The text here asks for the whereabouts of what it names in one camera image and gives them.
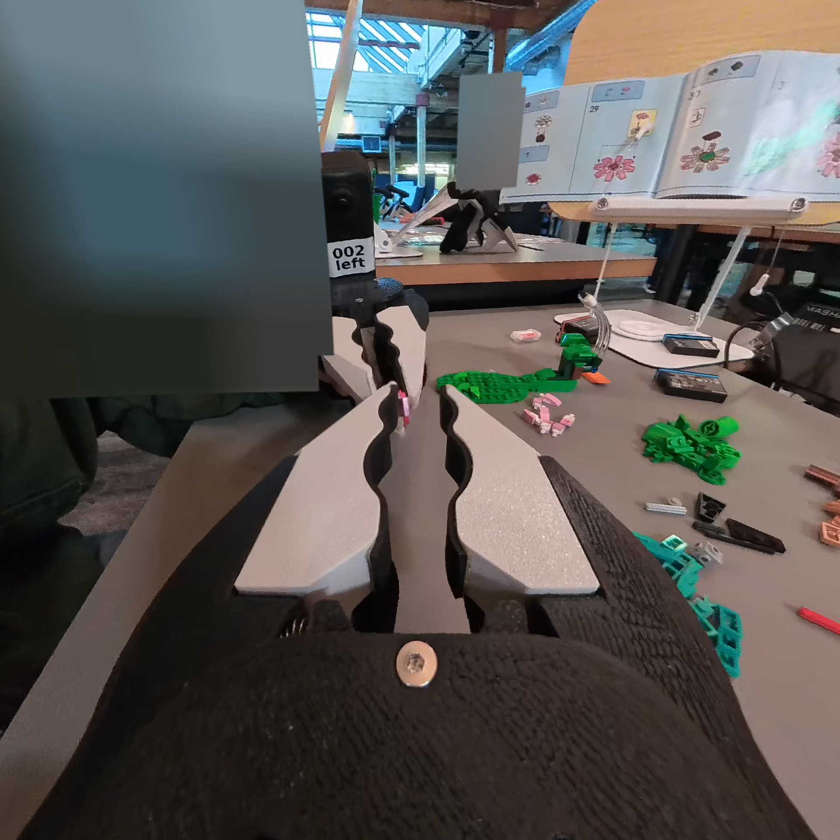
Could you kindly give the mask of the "black grey gripper device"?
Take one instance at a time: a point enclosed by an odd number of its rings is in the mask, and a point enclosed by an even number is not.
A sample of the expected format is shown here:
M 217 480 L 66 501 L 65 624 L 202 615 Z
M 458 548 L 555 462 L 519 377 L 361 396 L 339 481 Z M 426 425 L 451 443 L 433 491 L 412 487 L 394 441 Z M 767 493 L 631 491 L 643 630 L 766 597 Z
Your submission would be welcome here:
M 519 252 L 516 236 L 499 209 L 499 191 L 461 190 L 449 182 L 445 194 L 452 203 L 442 213 L 449 222 L 439 246 L 442 255 L 461 254 L 471 244 L 481 253 L 496 251 L 500 245 Z

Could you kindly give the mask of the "black lego wedge plate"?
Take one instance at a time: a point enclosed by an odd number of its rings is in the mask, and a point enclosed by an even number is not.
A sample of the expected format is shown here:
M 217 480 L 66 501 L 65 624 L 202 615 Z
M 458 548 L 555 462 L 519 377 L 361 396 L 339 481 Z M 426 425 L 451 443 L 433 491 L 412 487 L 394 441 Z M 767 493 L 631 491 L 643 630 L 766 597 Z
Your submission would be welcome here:
M 696 520 L 691 523 L 691 527 L 705 537 L 740 548 L 770 555 L 786 553 L 784 543 L 779 538 L 731 518 L 723 525 Z

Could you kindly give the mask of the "pile of teal lego pieces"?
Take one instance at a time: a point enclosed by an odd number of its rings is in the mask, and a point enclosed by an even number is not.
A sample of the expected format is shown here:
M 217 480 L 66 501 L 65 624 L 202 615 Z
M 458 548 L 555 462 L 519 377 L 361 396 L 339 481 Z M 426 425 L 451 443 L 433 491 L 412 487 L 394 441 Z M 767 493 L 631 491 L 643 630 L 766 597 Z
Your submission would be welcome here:
M 692 556 L 692 546 L 675 534 L 663 540 L 656 540 L 639 532 L 633 535 L 656 558 L 675 583 L 679 593 L 684 596 L 729 677 L 740 677 L 743 630 L 741 617 L 737 612 L 697 593 L 700 573 L 706 567 Z

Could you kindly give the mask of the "person's green jacket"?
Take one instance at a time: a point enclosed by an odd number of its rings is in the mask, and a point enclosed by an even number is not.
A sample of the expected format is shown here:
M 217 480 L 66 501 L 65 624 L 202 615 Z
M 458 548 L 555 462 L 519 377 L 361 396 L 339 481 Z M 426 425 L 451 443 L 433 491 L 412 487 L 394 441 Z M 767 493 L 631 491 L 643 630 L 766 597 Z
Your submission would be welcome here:
M 92 488 L 103 434 L 170 458 L 195 423 L 270 406 L 319 420 L 348 412 L 350 399 L 325 384 L 314 393 L 3 398 L 2 559 L 45 538 Z

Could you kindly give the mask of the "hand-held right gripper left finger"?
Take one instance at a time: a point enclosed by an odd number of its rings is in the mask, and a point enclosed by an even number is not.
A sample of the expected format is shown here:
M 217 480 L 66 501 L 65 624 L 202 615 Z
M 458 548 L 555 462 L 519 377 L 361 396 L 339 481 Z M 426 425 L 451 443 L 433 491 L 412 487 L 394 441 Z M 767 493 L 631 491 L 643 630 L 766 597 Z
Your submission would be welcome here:
M 400 419 L 396 383 L 305 444 L 238 573 L 238 595 L 336 600 L 363 633 L 390 634 L 399 582 L 380 484 Z

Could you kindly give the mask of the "cluster of pink petal pieces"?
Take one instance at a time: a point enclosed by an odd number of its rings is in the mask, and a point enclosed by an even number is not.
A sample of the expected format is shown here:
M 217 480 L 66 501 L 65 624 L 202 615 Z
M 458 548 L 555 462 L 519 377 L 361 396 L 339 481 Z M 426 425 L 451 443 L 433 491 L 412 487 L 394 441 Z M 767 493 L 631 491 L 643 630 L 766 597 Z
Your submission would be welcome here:
M 576 415 L 573 413 L 561 416 L 561 407 L 562 402 L 556 395 L 538 393 L 532 398 L 530 406 L 521 410 L 521 418 L 529 426 L 535 427 L 540 434 L 556 438 L 563 435 L 576 421 Z

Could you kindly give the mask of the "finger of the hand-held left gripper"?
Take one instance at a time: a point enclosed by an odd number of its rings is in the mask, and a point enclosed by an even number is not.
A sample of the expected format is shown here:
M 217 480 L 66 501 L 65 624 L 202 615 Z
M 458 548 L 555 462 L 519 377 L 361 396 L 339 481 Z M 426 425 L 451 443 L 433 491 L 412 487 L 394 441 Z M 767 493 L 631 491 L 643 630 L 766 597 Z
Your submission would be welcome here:
M 398 384 L 409 403 L 419 403 L 425 382 L 426 331 L 408 306 L 375 314 L 374 351 L 383 383 Z
M 377 390 L 371 365 L 364 357 L 360 331 L 351 318 L 332 318 L 332 351 L 319 358 L 323 379 L 355 403 Z

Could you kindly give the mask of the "lego instruction booklet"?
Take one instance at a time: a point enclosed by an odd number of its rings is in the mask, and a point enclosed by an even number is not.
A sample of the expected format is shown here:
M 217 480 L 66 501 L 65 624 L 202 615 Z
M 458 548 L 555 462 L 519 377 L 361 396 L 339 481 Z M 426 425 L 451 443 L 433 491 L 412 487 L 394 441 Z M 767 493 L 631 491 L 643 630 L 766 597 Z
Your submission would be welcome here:
M 760 51 L 526 96 L 504 203 L 839 191 L 839 56 Z

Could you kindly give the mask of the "black battery blue trim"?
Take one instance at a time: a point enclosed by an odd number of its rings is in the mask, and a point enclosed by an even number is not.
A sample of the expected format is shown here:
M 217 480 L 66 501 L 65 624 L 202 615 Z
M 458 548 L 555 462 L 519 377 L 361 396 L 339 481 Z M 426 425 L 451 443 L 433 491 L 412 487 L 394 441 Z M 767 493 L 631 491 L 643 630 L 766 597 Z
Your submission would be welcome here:
M 666 333 L 661 343 L 673 355 L 716 359 L 721 352 L 716 341 L 707 335 Z
M 658 369 L 654 383 L 667 396 L 694 401 L 723 404 L 728 392 L 718 375 L 698 371 Z

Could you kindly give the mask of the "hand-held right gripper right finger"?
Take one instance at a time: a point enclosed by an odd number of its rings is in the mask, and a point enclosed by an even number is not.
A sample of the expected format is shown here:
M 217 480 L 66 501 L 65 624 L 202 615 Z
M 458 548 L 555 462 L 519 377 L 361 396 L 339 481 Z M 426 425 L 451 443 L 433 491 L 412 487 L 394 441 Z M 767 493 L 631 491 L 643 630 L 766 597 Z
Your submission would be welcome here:
M 500 602 L 527 611 L 543 597 L 599 590 L 590 559 L 540 454 L 453 385 L 439 391 L 448 503 L 445 564 L 469 630 Z

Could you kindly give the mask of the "pile of green lego pieces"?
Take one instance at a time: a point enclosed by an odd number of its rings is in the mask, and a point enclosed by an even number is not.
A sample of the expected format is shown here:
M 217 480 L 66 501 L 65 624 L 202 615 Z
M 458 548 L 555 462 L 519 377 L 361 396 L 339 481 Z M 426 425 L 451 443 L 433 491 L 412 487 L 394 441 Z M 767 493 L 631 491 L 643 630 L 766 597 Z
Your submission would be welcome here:
M 740 425 L 731 416 L 706 419 L 693 425 L 680 414 L 673 422 L 647 426 L 641 436 L 643 456 L 655 464 L 675 463 L 713 486 L 727 483 L 727 475 L 738 465 L 741 453 L 729 443 Z

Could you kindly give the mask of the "green lego leaf build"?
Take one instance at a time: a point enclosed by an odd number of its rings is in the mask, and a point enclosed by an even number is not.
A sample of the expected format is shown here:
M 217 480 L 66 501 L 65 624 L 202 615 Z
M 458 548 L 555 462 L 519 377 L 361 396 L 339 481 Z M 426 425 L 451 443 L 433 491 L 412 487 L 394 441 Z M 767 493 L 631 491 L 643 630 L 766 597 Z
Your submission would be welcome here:
M 609 347 L 609 339 L 590 343 L 581 333 L 561 332 L 560 359 L 555 369 L 547 367 L 530 374 L 513 375 L 489 371 L 462 371 L 436 379 L 438 392 L 446 385 L 477 404 L 513 404 L 530 395 L 573 392 L 584 373 L 597 373 Z

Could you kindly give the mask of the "black equipment case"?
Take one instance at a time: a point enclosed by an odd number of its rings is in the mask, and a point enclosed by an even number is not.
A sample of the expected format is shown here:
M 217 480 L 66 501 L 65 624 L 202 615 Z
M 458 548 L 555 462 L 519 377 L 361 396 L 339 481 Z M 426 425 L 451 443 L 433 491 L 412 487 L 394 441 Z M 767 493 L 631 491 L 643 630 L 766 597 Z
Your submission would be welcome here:
M 784 304 L 790 324 L 773 339 L 778 356 L 777 384 L 806 403 L 839 415 L 839 298 L 809 292 Z

